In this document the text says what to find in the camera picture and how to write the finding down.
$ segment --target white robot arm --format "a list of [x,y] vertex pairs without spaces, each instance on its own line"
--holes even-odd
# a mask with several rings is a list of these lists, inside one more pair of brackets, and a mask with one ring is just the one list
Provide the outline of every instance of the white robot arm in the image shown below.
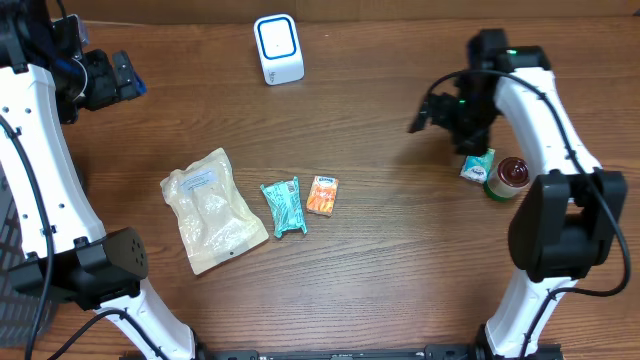
[[[451,132],[457,153],[479,156],[487,151],[490,125],[502,114],[533,179],[509,227],[516,269],[498,311],[481,327],[468,355],[472,360],[532,354],[533,359],[556,358],[559,346],[539,353],[538,339],[562,295],[571,291],[609,296],[628,283],[630,265],[625,258],[625,278],[615,291],[574,288],[591,266],[606,260],[626,184],[620,173],[603,171],[580,141],[540,47],[512,48],[502,30],[483,30],[469,42],[468,55],[469,70],[449,74],[431,86],[409,131],[421,130],[432,118],[433,124]],[[435,86],[454,77],[460,89],[457,97],[432,94]],[[567,214],[570,202],[583,211]],[[625,253],[622,238],[620,244]],[[430,348],[430,353],[438,350]]]
[[[133,229],[107,234],[89,205],[60,125],[75,121],[79,108],[97,110],[138,97],[146,91],[144,84],[124,52],[114,56],[117,69],[112,70],[100,50],[84,54],[80,43],[56,48],[44,1],[2,6],[0,116],[11,129],[1,132],[0,161],[20,214],[26,257],[25,263],[10,270],[12,285],[19,292],[40,296],[45,281],[41,269],[46,269],[46,258],[53,257],[50,300],[74,301],[97,313],[124,311],[161,353],[149,346],[128,319],[107,318],[148,359],[194,359],[195,335],[173,316],[146,278],[146,254],[138,235]],[[61,19],[54,27],[59,33],[68,31],[71,39],[82,28],[77,16]],[[39,42],[23,47],[28,39]],[[59,55],[65,52],[69,58]],[[11,130],[37,179],[51,224],[53,254],[47,252],[45,230]]]

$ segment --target white device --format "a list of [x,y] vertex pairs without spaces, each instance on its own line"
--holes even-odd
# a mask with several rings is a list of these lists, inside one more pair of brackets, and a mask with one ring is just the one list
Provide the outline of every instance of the white device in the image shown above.
[[304,62],[296,23],[286,14],[266,16],[253,25],[258,54],[269,85],[302,79]]

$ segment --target sealed food pouch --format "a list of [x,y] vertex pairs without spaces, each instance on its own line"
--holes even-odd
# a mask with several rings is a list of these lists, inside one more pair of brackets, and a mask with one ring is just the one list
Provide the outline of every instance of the sealed food pouch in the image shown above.
[[162,180],[162,195],[178,217],[180,236],[197,275],[269,238],[233,181],[222,148]]
[[279,239],[282,233],[289,230],[302,229],[307,233],[307,224],[300,205],[300,187],[298,177],[291,181],[281,181],[270,186],[260,186],[267,203],[271,208],[275,236]]

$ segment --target wooden table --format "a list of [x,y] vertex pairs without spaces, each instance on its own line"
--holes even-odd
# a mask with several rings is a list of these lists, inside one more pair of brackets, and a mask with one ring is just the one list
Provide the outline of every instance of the wooden table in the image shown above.
[[[149,93],[65,127],[108,230],[135,227],[150,279],[175,315],[213,349],[259,351],[422,347],[469,342],[495,312],[513,264],[506,229],[519,202],[489,200],[451,166],[448,134],[406,129],[436,78],[466,67],[465,44],[504,27],[513,45],[541,45],[582,140],[624,171],[622,226],[640,258],[640,22],[633,18],[300,24],[306,77],[264,84],[251,25],[92,26],[92,41],[129,55]],[[520,155],[504,120],[497,158]],[[159,183],[212,150],[270,233],[260,184],[340,179],[334,216],[307,215],[309,233],[194,276]],[[581,285],[620,280],[617,245]],[[610,299],[568,295],[542,334],[568,359],[636,359],[640,286]],[[56,350],[93,314],[62,306],[36,356]],[[69,359],[114,359],[132,344],[109,322]],[[22,350],[3,350],[20,358]]]

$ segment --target black cable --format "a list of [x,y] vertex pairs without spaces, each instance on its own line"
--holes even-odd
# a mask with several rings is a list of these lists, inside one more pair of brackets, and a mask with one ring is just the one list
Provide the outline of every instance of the black cable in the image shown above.
[[56,0],[56,2],[58,3],[58,7],[60,8],[60,14],[62,15],[62,18],[66,19],[67,9],[64,8],[64,4],[62,3],[62,0]]
[[76,331],[76,333],[73,334],[73,336],[69,338],[69,340],[67,340],[67,342],[64,343],[64,345],[62,345],[60,349],[58,349],[58,351],[56,351],[53,355],[51,355],[49,360],[55,360],[60,356],[62,356],[62,354],[64,354],[71,347],[71,345],[73,345],[73,343],[76,342],[78,338],[80,338],[80,336],[82,336],[87,330],[89,330],[91,326],[93,326],[95,323],[100,321],[100,319],[105,318],[109,315],[119,315],[121,320],[122,319],[127,320],[129,324],[131,324],[131,326],[134,329],[136,329],[136,331],[140,334],[140,337],[144,340],[144,342],[146,342],[147,345],[149,345],[149,347],[151,348],[151,350],[153,350],[153,352],[156,354],[157,357],[160,357],[163,360],[169,360],[169,358],[164,353],[162,353],[162,351],[157,346],[153,344],[151,339],[149,339],[149,336],[147,336],[144,330],[142,330],[140,325],[138,325],[138,323],[135,320],[133,320],[133,318],[129,314],[127,314],[126,311],[119,310],[119,309],[107,310],[105,312],[102,312],[94,316],[91,320],[89,320],[86,324],[84,324],[84,326],[81,327],[80,330]]
[[496,70],[468,69],[468,70],[453,72],[451,74],[445,75],[440,79],[436,80],[429,87],[429,90],[427,90],[426,99],[428,101],[429,95],[433,93],[433,90],[438,85],[440,85],[444,81],[447,81],[448,79],[457,78],[461,75],[480,75],[480,74],[495,75],[495,76],[511,79],[517,82],[518,84],[524,86],[528,90],[531,90],[534,94],[538,96],[540,100],[542,100],[545,103],[545,105],[547,105],[547,107],[549,108],[549,111],[551,111],[551,115],[553,115],[553,119],[555,120],[556,125],[558,126],[558,132],[560,133],[560,136],[562,137],[562,141],[564,142],[565,148],[567,149],[569,159],[571,159],[571,162],[573,163],[575,168],[578,170],[578,172],[582,176],[584,176],[587,184],[589,185],[589,188],[591,189],[591,192],[595,196],[596,200],[598,201],[598,204],[600,205],[602,210],[605,212],[605,215],[607,216],[609,222],[611,223],[611,226],[613,227],[613,231],[615,232],[616,237],[618,238],[618,243],[620,244],[620,250],[622,252],[622,261],[624,263],[624,275],[622,277],[622,281],[620,282],[620,284],[618,284],[618,286],[616,286],[611,290],[598,291],[598,290],[564,287],[564,288],[558,288],[553,291],[550,291],[547,297],[545,298],[544,302],[542,303],[542,306],[540,306],[540,309],[536,313],[536,316],[534,317],[533,321],[531,322],[531,325],[529,326],[529,330],[525,334],[524,343],[522,344],[522,349],[520,351],[520,356],[519,356],[520,359],[524,359],[525,354],[527,353],[527,346],[529,344],[529,341],[531,341],[531,336],[533,335],[533,332],[535,331],[536,326],[540,322],[540,319],[542,318],[542,315],[544,314],[547,306],[549,305],[551,300],[555,300],[556,295],[561,293],[576,293],[576,294],[596,296],[596,297],[609,297],[609,296],[614,296],[619,294],[620,292],[622,292],[622,290],[624,290],[627,287],[627,285],[629,284],[629,280],[631,279],[631,255],[629,254],[629,247],[627,246],[627,241],[625,240],[624,235],[622,234],[622,230],[620,229],[620,226],[618,225],[616,219],[611,213],[611,210],[609,209],[609,206],[607,205],[606,201],[602,197],[602,194],[600,194],[600,190],[598,189],[596,184],[591,180],[591,177],[587,175],[586,171],[582,168],[582,165],[580,165],[580,162],[578,161],[578,158],[576,156],[576,152],[571,147],[571,143],[569,141],[569,137],[567,136],[567,132],[565,131],[564,126],[562,125],[562,120],[560,119],[560,116],[558,115],[556,108],[553,106],[551,101],[549,101],[545,93],[538,90],[538,88],[532,85],[531,83],[506,72],[496,71]]
[[9,125],[7,120],[5,120],[5,118],[1,115],[0,125],[4,129],[4,132],[11,139],[11,142],[16,148],[18,156],[20,157],[20,161],[22,161],[24,170],[27,173],[27,178],[29,179],[29,183],[31,184],[31,190],[33,191],[33,197],[36,201],[38,213],[40,214],[42,231],[47,242],[47,272],[44,275],[44,286],[42,287],[42,295],[40,296],[40,302],[38,302],[38,307],[36,308],[36,313],[33,317],[31,334],[29,335],[27,347],[24,353],[24,358],[26,360],[30,360],[31,354],[33,353],[33,346],[36,342],[36,337],[38,336],[38,330],[40,328],[40,322],[42,321],[44,308],[47,304],[47,297],[49,296],[49,290],[51,288],[51,279],[53,278],[53,255],[55,254],[55,250],[53,248],[53,233],[51,232],[51,225],[49,224],[49,217],[47,216],[47,211],[44,207],[44,200],[42,199],[42,193],[40,192],[40,187],[38,186],[38,180],[36,179],[36,175],[33,172],[33,168],[31,167],[31,162],[27,157],[27,153],[24,151],[24,148],[22,147],[22,144],[18,139],[19,135],[16,134],[15,131],[13,131],[11,125]]

